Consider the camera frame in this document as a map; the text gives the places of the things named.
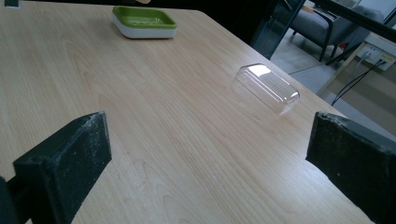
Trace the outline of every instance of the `gray floor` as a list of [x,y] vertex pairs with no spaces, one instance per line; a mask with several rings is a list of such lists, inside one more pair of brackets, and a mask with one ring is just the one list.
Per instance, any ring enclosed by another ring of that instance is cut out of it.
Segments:
[[[328,47],[322,63],[318,61],[320,47],[297,34],[292,35],[292,30],[288,30],[280,45],[276,49],[271,62],[276,64],[286,73],[305,85],[309,90],[317,93],[318,90],[331,78],[340,63],[333,63],[327,66],[325,63],[330,59],[332,47]],[[334,94],[324,99],[331,102]],[[355,120],[371,130],[381,133],[387,138],[396,141],[396,137],[377,125],[375,122],[364,116],[357,109],[344,102],[342,99],[334,105],[341,113],[348,118]]]

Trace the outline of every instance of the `green lid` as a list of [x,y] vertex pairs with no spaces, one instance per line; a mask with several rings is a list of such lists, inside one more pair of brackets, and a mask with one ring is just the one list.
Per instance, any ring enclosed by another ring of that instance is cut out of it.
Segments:
[[176,29],[176,23],[164,11],[148,7],[113,7],[119,21],[138,29]]

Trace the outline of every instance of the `power outlet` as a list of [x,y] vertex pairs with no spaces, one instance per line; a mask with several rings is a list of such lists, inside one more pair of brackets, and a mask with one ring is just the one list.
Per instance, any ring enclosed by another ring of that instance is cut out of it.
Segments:
[[383,71],[387,70],[396,61],[395,56],[371,44],[364,46],[364,48],[358,53],[358,57],[365,58],[364,61],[371,64],[376,64],[379,60],[385,61],[386,63],[378,66],[378,68]]

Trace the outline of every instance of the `light wood tabletop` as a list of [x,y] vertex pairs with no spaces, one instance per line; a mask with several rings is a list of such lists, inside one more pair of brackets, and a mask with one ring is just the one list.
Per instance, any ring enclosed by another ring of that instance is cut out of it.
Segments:
[[[171,39],[125,38],[112,6],[0,7],[0,175],[69,121],[107,116],[112,161],[73,223],[371,223],[305,160],[339,114],[194,10]],[[263,63],[301,94],[277,114],[235,79]]]

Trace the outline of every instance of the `gray armchair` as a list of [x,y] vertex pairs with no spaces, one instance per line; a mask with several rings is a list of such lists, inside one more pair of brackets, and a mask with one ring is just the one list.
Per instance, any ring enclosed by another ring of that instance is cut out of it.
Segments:
[[[368,7],[356,6],[356,12],[372,20],[383,22],[384,15]],[[331,58],[334,56],[338,45],[346,44],[346,49],[361,43],[370,31],[342,17],[331,18],[321,12],[300,10],[290,28],[293,35],[299,33],[305,38],[322,47],[319,61],[321,62],[328,46],[333,46]]]

